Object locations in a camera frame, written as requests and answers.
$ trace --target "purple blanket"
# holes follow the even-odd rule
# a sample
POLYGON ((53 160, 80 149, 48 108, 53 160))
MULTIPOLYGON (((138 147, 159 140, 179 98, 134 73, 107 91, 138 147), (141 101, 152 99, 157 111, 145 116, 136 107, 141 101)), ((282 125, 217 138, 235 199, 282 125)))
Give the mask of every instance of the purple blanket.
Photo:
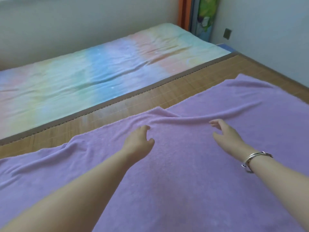
POLYGON ((0 160, 0 227, 120 150, 151 126, 152 152, 125 175, 94 231, 303 231, 253 174, 222 151, 208 121, 223 118, 256 149, 309 175, 309 106, 240 74, 168 109, 0 160))

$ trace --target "bamboo mat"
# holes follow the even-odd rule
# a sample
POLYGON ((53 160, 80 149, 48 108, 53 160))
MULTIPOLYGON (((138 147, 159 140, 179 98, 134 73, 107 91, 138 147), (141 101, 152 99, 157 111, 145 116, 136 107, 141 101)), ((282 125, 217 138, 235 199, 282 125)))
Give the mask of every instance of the bamboo mat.
POLYGON ((18 141, 0 146, 0 158, 17 156, 41 148, 56 147, 73 136, 135 115, 154 107, 168 108, 226 79, 243 73, 270 82, 309 103, 309 89, 241 55, 217 62, 144 93, 114 103, 74 120, 48 128, 18 141))

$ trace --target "silver bangle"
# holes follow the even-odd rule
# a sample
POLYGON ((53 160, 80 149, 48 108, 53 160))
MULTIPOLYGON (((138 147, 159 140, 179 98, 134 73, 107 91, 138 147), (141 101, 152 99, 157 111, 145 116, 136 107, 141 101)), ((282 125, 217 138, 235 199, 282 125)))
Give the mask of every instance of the silver bangle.
POLYGON ((272 158, 273 158, 273 156, 272 156, 271 154, 266 153, 266 152, 264 152, 264 151, 251 154, 250 156, 247 157, 247 159, 246 159, 246 160, 243 162, 243 164, 241 165, 242 167, 245 168, 246 172, 248 172, 248 173, 254 173, 254 172, 251 170, 251 168, 249 167, 249 163, 250 163, 250 161, 251 161, 254 157, 256 157, 256 156, 269 156, 269 157, 272 157, 272 158))

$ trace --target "white wall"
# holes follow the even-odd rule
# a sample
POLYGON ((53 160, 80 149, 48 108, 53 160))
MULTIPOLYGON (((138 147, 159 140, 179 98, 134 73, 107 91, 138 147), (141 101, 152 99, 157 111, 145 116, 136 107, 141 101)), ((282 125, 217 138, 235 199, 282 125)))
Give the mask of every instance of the white wall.
POLYGON ((178 0, 0 0, 0 69, 176 23, 178 0))
POLYGON ((211 42, 309 87, 309 0, 221 0, 211 42))

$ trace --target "wall socket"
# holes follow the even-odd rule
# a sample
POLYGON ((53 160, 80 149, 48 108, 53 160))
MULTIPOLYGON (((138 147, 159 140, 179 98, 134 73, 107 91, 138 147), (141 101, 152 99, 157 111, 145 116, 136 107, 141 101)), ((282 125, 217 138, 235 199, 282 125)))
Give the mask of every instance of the wall socket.
POLYGON ((230 39, 231 32, 232 32, 232 30, 226 28, 225 31, 224 31, 223 37, 226 38, 226 39, 230 39))

